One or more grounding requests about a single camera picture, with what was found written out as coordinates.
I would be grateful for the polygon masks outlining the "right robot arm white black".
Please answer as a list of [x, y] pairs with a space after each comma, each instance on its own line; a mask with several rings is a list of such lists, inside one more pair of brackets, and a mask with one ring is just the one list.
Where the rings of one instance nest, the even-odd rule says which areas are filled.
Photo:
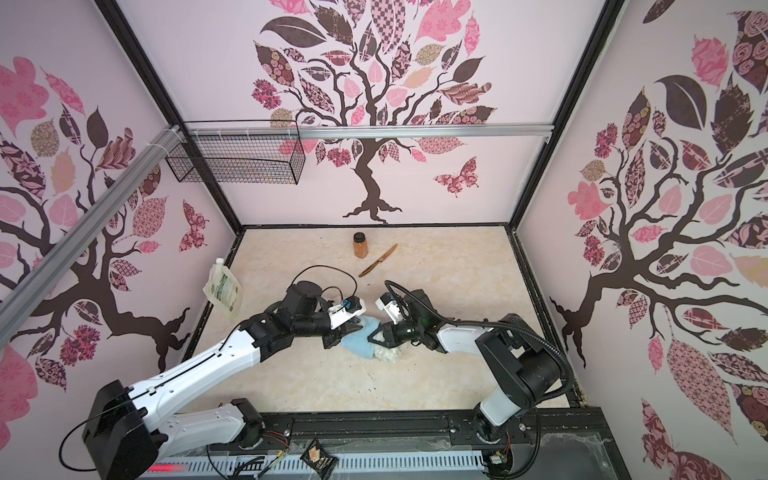
[[396, 284], [386, 286], [388, 292], [376, 306], [389, 321], [369, 334], [368, 341], [388, 350], [412, 343], [441, 354], [482, 358], [496, 381], [495, 389], [474, 409], [475, 428], [485, 437], [573, 387], [565, 356], [519, 315], [510, 313], [496, 322], [450, 319], [433, 308], [424, 291], [395, 293]]

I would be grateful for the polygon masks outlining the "amber spice jar black lid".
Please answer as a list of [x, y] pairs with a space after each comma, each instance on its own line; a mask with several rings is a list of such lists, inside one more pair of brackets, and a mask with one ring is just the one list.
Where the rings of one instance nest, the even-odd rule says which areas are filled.
[[368, 255], [367, 237], [363, 232], [355, 232], [353, 235], [354, 255], [359, 259], [364, 259]]

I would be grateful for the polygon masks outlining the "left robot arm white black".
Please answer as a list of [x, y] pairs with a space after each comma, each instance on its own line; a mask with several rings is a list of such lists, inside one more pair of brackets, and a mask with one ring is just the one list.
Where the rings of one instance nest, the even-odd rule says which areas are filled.
[[333, 304], [309, 281], [290, 285], [283, 300], [240, 323], [201, 354], [147, 380], [102, 387], [84, 424], [82, 441], [102, 479], [136, 479], [166, 457], [199, 447], [262, 443], [262, 415], [246, 399], [186, 413], [184, 407], [229, 377], [319, 337], [326, 349], [360, 330], [365, 303], [351, 295]]

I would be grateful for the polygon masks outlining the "red marker pen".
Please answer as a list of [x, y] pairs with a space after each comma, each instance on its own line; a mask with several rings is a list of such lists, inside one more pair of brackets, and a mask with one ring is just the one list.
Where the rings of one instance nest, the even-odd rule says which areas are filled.
[[147, 470], [148, 473], [184, 473], [185, 471], [185, 465], [173, 463], [155, 464]]

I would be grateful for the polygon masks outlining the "left aluminium rail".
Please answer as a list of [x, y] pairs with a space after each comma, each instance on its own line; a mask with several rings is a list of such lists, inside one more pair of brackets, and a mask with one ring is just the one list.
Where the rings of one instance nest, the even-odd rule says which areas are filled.
[[167, 126], [147, 144], [138, 158], [80, 217], [1, 304], [1, 344], [6, 345], [35, 308], [69, 271], [79, 256], [151, 171], [183, 140], [177, 125]]

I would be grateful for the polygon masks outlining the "white green refill pouch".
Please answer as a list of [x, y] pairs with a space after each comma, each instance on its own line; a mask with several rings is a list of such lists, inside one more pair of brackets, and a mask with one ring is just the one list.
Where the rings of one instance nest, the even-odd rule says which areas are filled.
[[215, 311], [234, 319], [242, 303], [242, 286], [223, 258], [213, 263], [203, 288], [207, 301]]

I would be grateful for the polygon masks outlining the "wooden knife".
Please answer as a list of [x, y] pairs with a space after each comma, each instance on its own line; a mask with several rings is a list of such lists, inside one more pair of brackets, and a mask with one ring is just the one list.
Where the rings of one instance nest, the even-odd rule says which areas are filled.
[[395, 243], [393, 246], [391, 246], [385, 253], [383, 253], [379, 258], [377, 258], [372, 264], [367, 266], [359, 275], [358, 278], [363, 278], [369, 273], [371, 273], [378, 265], [385, 262], [397, 249], [398, 244]]

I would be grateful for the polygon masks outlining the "rear aluminium rail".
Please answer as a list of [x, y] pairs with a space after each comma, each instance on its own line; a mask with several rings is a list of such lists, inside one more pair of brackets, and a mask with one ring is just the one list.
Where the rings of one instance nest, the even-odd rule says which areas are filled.
[[301, 139], [352, 139], [352, 138], [428, 138], [428, 137], [545, 137], [554, 126], [545, 123], [496, 123], [477, 125], [408, 125], [408, 126], [289, 126], [265, 127], [224, 126], [187, 127], [193, 136], [235, 136], [255, 138], [257, 135], [284, 135]]

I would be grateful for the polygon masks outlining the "aluminium rail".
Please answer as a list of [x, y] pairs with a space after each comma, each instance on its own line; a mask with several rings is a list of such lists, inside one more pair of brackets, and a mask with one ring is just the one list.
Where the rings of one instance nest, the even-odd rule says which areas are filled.
[[6, 345], [35, 308], [69, 271], [79, 256], [151, 171], [183, 140], [177, 125], [167, 126], [147, 144], [138, 158], [80, 217], [1, 304], [1, 344]]
[[352, 138], [428, 138], [428, 137], [545, 137], [554, 126], [545, 123], [496, 123], [477, 125], [408, 125], [408, 126], [289, 126], [265, 127], [224, 126], [187, 127], [193, 136], [235, 136], [255, 138], [257, 135], [284, 135], [301, 139], [352, 139]]

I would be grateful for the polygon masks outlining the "small black brown packet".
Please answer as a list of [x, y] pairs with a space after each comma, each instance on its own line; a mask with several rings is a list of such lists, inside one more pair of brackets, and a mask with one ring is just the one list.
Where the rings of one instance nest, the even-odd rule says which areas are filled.
[[300, 456], [300, 460], [311, 468], [321, 480], [328, 480], [339, 458], [328, 453], [318, 439], [313, 439]]

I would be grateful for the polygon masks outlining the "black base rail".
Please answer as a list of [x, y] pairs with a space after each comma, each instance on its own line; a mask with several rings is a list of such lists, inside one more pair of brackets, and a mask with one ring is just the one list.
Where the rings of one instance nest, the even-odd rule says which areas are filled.
[[503, 448], [508, 444], [531, 444], [537, 429], [547, 434], [612, 436], [598, 407], [539, 408], [502, 427], [481, 427], [476, 412], [469, 410], [413, 410], [363, 412], [264, 413], [260, 440], [250, 447], [237, 441], [216, 440], [214, 452], [236, 454], [277, 452], [285, 447], [297, 450], [311, 440], [330, 448], [354, 440], [427, 440], [443, 442], [448, 448]]

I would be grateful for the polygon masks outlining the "light blue bear hoodie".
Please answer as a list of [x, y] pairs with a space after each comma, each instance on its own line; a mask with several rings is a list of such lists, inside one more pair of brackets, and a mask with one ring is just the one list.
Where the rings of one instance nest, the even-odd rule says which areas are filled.
[[376, 345], [368, 340], [368, 336], [374, 333], [380, 325], [381, 322], [375, 317], [360, 316], [359, 326], [361, 326], [361, 329], [344, 336], [341, 340], [341, 345], [359, 358], [372, 360], [375, 355]]

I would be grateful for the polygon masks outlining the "white teddy bear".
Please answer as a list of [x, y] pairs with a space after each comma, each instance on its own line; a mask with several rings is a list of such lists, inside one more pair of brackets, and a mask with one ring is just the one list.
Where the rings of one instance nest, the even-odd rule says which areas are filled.
[[379, 361], [394, 363], [401, 357], [401, 354], [402, 354], [402, 350], [400, 347], [396, 347], [393, 349], [386, 349], [380, 346], [376, 346], [375, 355], [372, 360], [379, 360]]

